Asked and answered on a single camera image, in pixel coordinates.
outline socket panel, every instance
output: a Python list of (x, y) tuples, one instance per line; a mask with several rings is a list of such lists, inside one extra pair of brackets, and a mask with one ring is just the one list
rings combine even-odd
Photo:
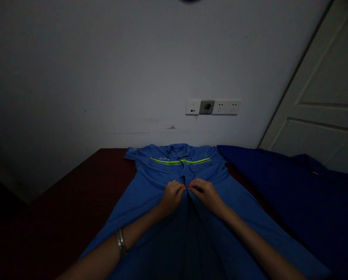
[(237, 115), (242, 100), (215, 100), (212, 115)]
[(201, 100), (188, 99), (187, 107), (185, 109), (186, 115), (198, 115), (200, 113)]

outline silver bracelet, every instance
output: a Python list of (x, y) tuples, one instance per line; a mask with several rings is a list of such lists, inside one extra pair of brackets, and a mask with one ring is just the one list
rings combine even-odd
[(121, 258), (127, 254), (126, 245), (124, 244), (122, 229), (117, 230), (117, 240), (119, 246), (119, 253), (121, 254)]

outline door panel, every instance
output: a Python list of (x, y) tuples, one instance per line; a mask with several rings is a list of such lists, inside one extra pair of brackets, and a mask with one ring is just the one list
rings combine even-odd
[(335, 0), (259, 146), (348, 173), (348, 0)]

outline chest pocket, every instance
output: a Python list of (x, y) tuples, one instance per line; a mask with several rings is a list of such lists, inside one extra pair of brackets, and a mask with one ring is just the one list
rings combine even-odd
[(213, 161), (210, 158), (205, 158), (198, 161), (184, 161), (183, 163), (189, 165), (192, 172), (204, 170), (213, 165)]
[(175, 168), (178, 168), (178, 166), (181, 166), (182, 163), (180, 161), (162, 161), (151, 157), (149, 165), (153, 166), (155, 169), (171, 172)]

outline reflective stripe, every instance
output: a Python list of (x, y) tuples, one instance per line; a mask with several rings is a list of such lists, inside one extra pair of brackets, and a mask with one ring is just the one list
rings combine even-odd
[(211, 159), (207, 158), (207, 159), (201, 159), (199, 161), (187, 161), (187, 160), (183, 159), (182, 161), (185, 162), (186, 164), (196, 165), (196, 164), (200, 164), (200, 163), (205, 163), (205, 162), (211, 161)]
[(154, 159), (154, 158), (150, 158), (151, 160), (160, 163), (160, 164), (165, 164), (165, 165), (181, 165), (182, 163), (188, 164), (188, 165), (196, 165), (196, 164), (200, 164), (200, 163), (205, 163), (208, 161), (211, 161), (210, 158), (206, 158), (206, 159), (201, 159), (199, 161), (188, 161), (185, 159), (181, 159), (180, 161), (160, 161), (158, 159)]
[(165, 164), (165, 165), (182, 165), (182, 162), (180, 161), (159, 161), (158, 159), (150, 158), (151, 160), (160, 163), (160, 164)]

